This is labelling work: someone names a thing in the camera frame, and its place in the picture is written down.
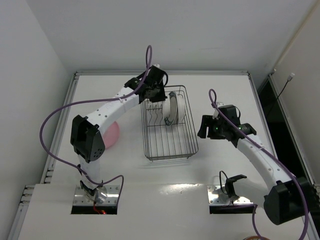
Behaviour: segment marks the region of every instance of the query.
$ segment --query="metal wire basket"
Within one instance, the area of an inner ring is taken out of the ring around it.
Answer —
[[[175,91],[185,101],[185,116],[167,126],[162,102],[141,103],[143,149],[150,161],[188,159],[198,152],[198,141],[190,109],[187,90],[182,85],[166,86],[165,92]]]

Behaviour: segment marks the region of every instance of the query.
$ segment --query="white robotic arm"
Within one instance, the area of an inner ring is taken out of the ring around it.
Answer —
[[[163,84],[166,72],[153,65],[145,81],[141,82],[143,74],[129,80],[114,96],[114,100],[108,101],[85,117],[76,116],[72,121],[70,142],[79,157],[78,167],[81,167],[95,183],[103,182],[100,176],[99,158],[106,149],[103,135],[110,125],[145,99],[154,103],[167,98]],[[92,183],[87,176],[82,175],[81,187],[93,201],[102,203],[106,198],[106,189]]]
[[[245,175],[229,177],[225,182],[225,191],[230,198],[242,196],[264,208],[269,219],[276,225],[288,222],[304,215],[304,206],[296,185],[288,174],[267,154],[261,151],[263,143],[255,129],[248,123],[241,124],[234,105],[218,107],[241,132],[260,147],[244,138],[219,114],[203,115],[198,137],[205,139],[226,139],[242,152],[262,176],[265,184],[255,183]],[[297,179],[309,209],[316,208],[317,202],[313,187],[305,177]]]
[[[249,137],[256,143],[259,143],[261,148],[264,148],[258,135],[251,134]],[[265,202],[264,196],[269,194],[271,189],[277,185],[277,182],[286,183],[291,179],[273,159],[261,151],[261,148],[257,148],[246,138],[238,140],[237,149],[249,159],[262,176],[265,184],[254,183],[248,178],[243,178],[234,182],[233,187],[237,196],[246,197],[263,208]]]
[[[121,99],[120,97],[126,96],[132,92],[129,87],[123,87],[114,98],[117,101],[108,101],[103,106],[93,111],[86,116],[86,120],[93,126],[98,126],[97,130],[100,132],[101,136],[105,134],[108,128],[123,114],[129,111],[131,108],[139,105],[139,95],[132,94],[129,97]],[[104,151],[104,148],[98,148],[93,152],[94,158],[99,158]],[[81,168],[88,174],[91,180],[96,183],[101,183],[102,179],[100,176],[100,159],[95,161],[87,162],[81,154],[78,155]],[[94,190],[98,185],[90,182],[86,176],[82,175],[81,181],[89,189]]]

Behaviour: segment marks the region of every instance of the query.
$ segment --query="white table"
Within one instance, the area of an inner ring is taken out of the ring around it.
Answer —
[[[170,74],[168,85],[186,87],[196,132],[202,115],[213,113],[208,91],[214,88],[218,101],[236,105],[241,122],[250,123],[271,150],[251,80],[245,74],[232,74]],[[121,73],[81,75],[72,101],[113,97],[131,77]],[[78,164],[70,144],[72,119],[78,114],[85,116],[100,105],[71,107],[58,150],[60,158]],[[80,175],[76,169],[57,162],[51,183],[38,184],[33,192],[20,240],[242,240],[255,235],[251,214],[209,213],[207,185],[218,184],[220,170],[228,176],[243,174],[256,183],[263,182],[249,160],[230,142],[198,138],[199,151],[190,161],[153,165],[144,156],[140,107],[131,109],[117,122],[120,138],[101,157],[104,180],[119,174],[125,178],[117,215],[71,215]],[[260,233],[272,240],[298,239],[303,229],[302,218],[273,225],[261,208],[256,222]]]

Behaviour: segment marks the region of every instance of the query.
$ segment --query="metal frame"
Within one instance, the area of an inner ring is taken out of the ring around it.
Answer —
[[[271,85],[271,88],[272,88],[274,94],[277,96],[279,93],[278,93],[277,89],[274,86],[272,75],[268,76],[268,81],[270,82],[270,85]],[[301,162],[301,165],[302,165],[303,170],[305,172],[305,175],[306,175],[306,177],[308,178],[308,181],[311,184],[315,184],[315,181],[314,181],[314,179],[312,177],[312,174],[311,174],[311,172],[310,172],[310,170],[308,168],[308,165],[307,165],[307,157],[306,157],[306,155],[305,155],[305,153],[303,151],[303,148],[302,148],[302,146],[300,144],[299,138],[297,137],[298,135],[297,135],[297,133],[295,131],[295,128],[290,124],[290,119],[288,118],[288,110],[285,108],[285,105],[283,103],[283,99],[282,99],[281,96],[278,98],[278,104],[279,104],[281,113],[284,116],[285,125],[288,128],[290,137],[292,139],[292,142],[293,142],[294,148],[295,148],[295,150],[297,152],[297,155],[298,155],[298,157],[300,159],[300,162]]]
[[[185,115],[179,122],[176,119],[168,126],[163,117],[162,103],[143,101],[141,118],[144,155],[152,162],[188,159],[198,152],[199,146],[187,89],[183,85],[170,85],[164,89],[167,94],[174,91],[183,97]]]
[[[18,240],[34,189],[34,185],[26,185],[24,187],[20,204],[7,238],[8,240]]]
[[[103,75],[109,75],[109,76],[116,76],[116,75],[136,75],[141,73],[141,71],[96,71],[96,70],[88,70],[88,71],[77,71],[73,76],[72,79],[70,81],[70,85],[66,94],[66,98],[64,101],[64,105],[71,103],[76,91],[76,86],[79,80],[80,76],[103,76]],[[274,145],[273,145],[273,141],[271,139],[271,135],[269,132],[269,129],[267,127],[267,122],[264,116],[264,112],[262,110],[262,106],[260,104],[260,100],[258,97],[258,92],[256,90],[256,87],[253,83],[252,77],[251,75],[247,72],[247,71],[168,71],[168,73],[170,75],[230,75],[230,76],[248,76],[248,79],[250,81],[250,85],[251,85],[251,89],[255,98],[255,102],[257,104],[258,107],[258,111],[259,111],[259,115],[263,121],[263,127],[266,131],[266,135],[267,135],[267,139],[269,141],[269,144],[272,148],[272,152],[274,154],[276,154]],[[62,135],[64,133],[65,130],[65,126],[66,126],[66,121],[69,115],[69,108],[65,108],[64,110],[62,110],[61,115],[59,117],[59,121],[58,121],[58,125],[53,137],[53,141],[52,141],[52,145],[50,148],[50,151],[53,154],[57,154],[59,152],[59,148],[60,148],[60,144],[61,144],[61,140],[62,140]],[[53,170],[55,167],[55,160],[48,156],[46,163],[45,163],[45,167],[43,170],[43,174],[42,174],[42,178],[41,178],[41,184],[48,184],[51,182],[51,176],[53,174]],[[310,174],[308,168],[306,167],[306,172],[308,174]],[[10,234],[9,234],[9,240],[17,240],[22,228],[22,224],[23,221],[25,219],[26,213],[27,213],[27,209],[28,209],[28,205],[29,203],[21,203],[19,205],[17,214],[15,216]],[[317,234],[317,230],[315,228],[314,222],[312,220],[312,218],[310,218],[310,225],[308,228],[308,236],[311,240],[319,240],[319,236]]]
[[[244,196],[239,196],[234,199],[230,199],[228,195],[224,194],[220,185],[208,185],[208,200],[209,206],[223,207],[223,206],[251,206],[254,204]]]
[[[115,207],[117,205],[117,201],[119,198],[119,185],[104,185],[107,189],[107,197],[104,203],[99,204],[99,206],[109,206]],[[81,189],[80,186],[75,188],[73,206],[81,206],[81,207],[92,207],[94,205],[94,201],[89,200],[86,196],[86,192]]]

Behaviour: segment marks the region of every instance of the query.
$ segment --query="pink ball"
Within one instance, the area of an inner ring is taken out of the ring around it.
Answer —
[[[112,145],[114,145],[118,141],[119,135],[120,128],[118,123],[115,121],[110,125],[110,127],[105,131],[105,133],[102,136],[105,149],[108,149]]]

